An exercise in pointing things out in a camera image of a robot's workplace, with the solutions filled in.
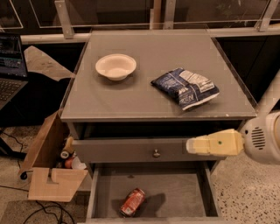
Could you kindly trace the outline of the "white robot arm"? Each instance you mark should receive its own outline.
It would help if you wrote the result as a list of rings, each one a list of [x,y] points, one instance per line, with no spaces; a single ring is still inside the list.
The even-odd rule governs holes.
[[[186,141],[188,153],[228,157],[245,153],[254,161],[280,164],[280,111],[273,111],[280,100],[280,71],[259,101],[257,117],[246,121],[239,131],[225,129]]]

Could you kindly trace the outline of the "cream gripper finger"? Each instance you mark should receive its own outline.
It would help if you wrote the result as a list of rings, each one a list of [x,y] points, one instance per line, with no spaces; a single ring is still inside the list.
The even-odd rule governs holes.
[[[203,156],[236,156],[244,150],[244,140],[242,134],[235,129],[225,129],[188,139],[186,150],[188,153]]]

